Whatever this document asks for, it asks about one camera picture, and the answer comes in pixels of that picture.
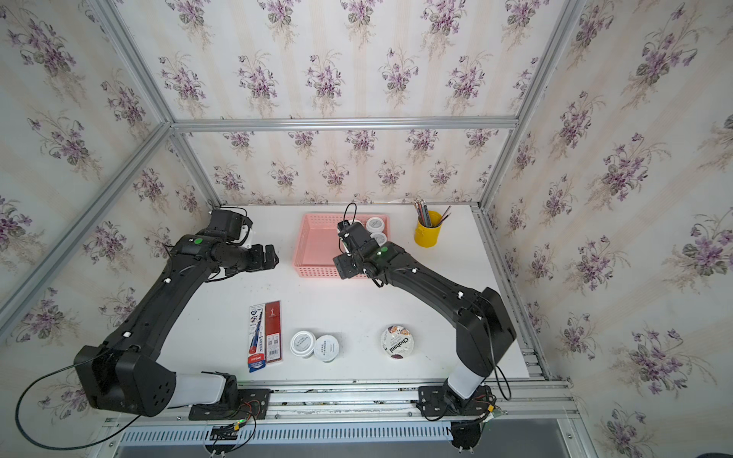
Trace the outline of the yogurt bottle back row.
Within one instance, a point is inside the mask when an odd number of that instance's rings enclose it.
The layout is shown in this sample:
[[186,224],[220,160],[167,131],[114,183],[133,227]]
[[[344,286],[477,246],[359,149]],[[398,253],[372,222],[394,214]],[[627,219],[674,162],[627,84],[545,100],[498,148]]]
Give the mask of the yogurt bottle back row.
[[387,243],[387,236],[384,233],[371,233],[370,236],[378,243],[379,246],[383,246]]
[[380,217],[372,217],[366,221],[366,229],[370,233],[385,233],[386,223]]

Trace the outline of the yogurt bottle front row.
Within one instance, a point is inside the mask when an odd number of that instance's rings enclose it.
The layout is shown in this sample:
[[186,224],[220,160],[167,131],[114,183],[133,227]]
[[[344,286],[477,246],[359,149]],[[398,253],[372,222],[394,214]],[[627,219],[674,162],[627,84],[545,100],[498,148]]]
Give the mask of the yogurt bottle front row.
[[291,338],[289,349],[295,357],[307,359],[314,353],[316,340],[317,338],[311,331],[300,330]]
[[340,353],[339,341],[333,335],[323,335],[315,341],[313,355],[323,363],[331,363]]

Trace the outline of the yogurt bottle row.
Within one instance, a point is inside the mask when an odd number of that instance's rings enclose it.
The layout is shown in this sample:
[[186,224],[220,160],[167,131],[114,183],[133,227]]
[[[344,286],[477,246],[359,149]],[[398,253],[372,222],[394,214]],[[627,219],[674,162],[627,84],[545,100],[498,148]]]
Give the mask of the yogurt bottle row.
[[385,233],[386,223],[380,217],[372,217],[366,221],[366,229],[370,233]]
[[315,341],[313,355],[323,363],[331,363],[340,353],[339,341],[333,335],[323,335]]
[[291,338],[289,349],[295,357],[307,359],[314,353],[316,340],[317,338],[311,331],[300,330]]
[[371,233],[370,236],[378,243],[379,246],[383,246],[387,243],[387,236],[384,233]]

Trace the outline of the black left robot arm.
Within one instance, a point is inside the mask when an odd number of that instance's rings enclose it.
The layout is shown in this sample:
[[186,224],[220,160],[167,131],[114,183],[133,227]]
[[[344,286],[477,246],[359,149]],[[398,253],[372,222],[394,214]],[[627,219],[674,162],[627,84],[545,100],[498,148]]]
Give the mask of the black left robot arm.
[[82,347],[74,368],[97,410],[153,417],[168,408],[177,374],[158,363],[174,324],[196,291],[220,270],[234,276],[271,270],[279,263],[272,244],[243,248],[205,235],[185,235],[151,289],[101,345]]

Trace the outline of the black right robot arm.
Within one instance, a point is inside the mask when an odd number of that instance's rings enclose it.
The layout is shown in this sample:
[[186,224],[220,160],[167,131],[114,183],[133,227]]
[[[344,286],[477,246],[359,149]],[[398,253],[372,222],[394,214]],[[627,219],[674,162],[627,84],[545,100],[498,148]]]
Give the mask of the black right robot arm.
[[454,397],[468,400],[493,373],[517,340],[517,332],[499,293],[457,284],[388,242],[351,248],[333,259],[341,279],[366,275],[379,287],[391,285],[422,301],[455,330],[459,365],[447,379]]

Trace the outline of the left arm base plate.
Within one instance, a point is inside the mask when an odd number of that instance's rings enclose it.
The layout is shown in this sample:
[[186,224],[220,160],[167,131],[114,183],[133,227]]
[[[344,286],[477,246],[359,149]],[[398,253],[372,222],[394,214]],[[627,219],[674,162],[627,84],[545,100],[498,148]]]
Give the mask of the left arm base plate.
[[206,372],[206,375],[223,376],[224,388],[219,401],[213,405],[191,406],[190,421],[244,420],[250,415],[255,420],[265,419],[272,391],[270,389],[240,389],[235,375]]

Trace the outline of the pink plastic basket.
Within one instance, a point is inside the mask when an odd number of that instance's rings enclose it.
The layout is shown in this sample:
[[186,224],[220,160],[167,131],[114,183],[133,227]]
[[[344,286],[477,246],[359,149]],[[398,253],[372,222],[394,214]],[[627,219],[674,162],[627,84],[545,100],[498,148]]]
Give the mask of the pink plastic basket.
[[338,237],[341,221],[343,217],[336,213],[303,216],[293,257],[293,267],[301,278],[340,280],[333,259],[343,249]]

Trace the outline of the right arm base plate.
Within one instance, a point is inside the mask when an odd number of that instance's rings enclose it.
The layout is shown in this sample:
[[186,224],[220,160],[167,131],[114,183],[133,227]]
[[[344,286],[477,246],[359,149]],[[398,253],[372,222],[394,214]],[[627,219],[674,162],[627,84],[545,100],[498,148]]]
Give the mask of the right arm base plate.
[[481,385],[468,399],[461,398],[447,385],[418,387],[416,408],[431,421],[447,417],[484,417],[494,410],[496,397],[487,385]]

